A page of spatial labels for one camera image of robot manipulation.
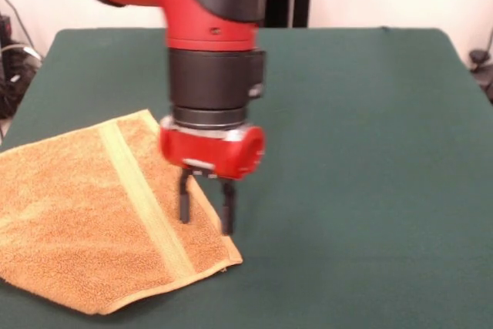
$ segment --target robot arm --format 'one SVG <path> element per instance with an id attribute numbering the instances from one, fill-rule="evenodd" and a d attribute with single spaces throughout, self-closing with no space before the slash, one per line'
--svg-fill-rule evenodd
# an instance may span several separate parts
<path id="1" fill-rule="evenodd" d="M 265 52 L 256 47 L 266 0 L 99 0 L 158 6 L 167 22 L 171 114 L 161 122 L 160 148 L 182 167 L 180 219 L 189 222 L 186 180 L 217 177 L 226 196 L 223 232 L 233 232 L 234 180 L 257 168 L 265 147 L 247 106 L 261 97 Z"/>

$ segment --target orange towel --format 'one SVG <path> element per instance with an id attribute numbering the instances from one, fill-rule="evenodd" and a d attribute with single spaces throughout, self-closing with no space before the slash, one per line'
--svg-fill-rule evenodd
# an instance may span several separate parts
<path id="1" fill-rule="evenodd" d="M 158 130 L 141 111 L 0 155 L 0 277 L 110 314 L 241 264 L 193 178 L 191 223 L 178 220 L 179 169 Z"/>

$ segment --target green felt surface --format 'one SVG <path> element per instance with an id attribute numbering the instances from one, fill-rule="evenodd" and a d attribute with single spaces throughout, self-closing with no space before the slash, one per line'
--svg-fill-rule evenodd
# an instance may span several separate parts
<path id="1" fill-rule="evenodd" d="M 447 36 L 266 29 L 259 43 L 251 120 L 268 144 L 239 184 L 244 264 L 109 317 L 0 284 L 2 329 L 493 327 L 493 115 Z M 61 32 L 2 150 L 139 109 L 160 119 L 164 53 L 162 30 Z"/>

